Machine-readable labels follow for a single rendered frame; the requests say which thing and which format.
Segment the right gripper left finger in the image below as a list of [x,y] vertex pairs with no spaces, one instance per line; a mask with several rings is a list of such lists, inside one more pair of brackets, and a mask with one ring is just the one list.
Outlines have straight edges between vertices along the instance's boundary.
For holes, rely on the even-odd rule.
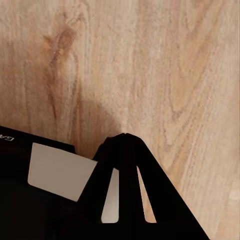
[[[100,223],[114,167],[119,164],[119,220]],[[58,240],[133,240],[125,133],[107,143]]]

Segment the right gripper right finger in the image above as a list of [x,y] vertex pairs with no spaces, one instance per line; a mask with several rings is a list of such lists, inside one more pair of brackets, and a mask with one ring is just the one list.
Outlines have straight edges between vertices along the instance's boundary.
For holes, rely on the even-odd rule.
[[[125,134],[133,240],[210,240],[145,142]],[[156,223],[147,222],[139,168]]]

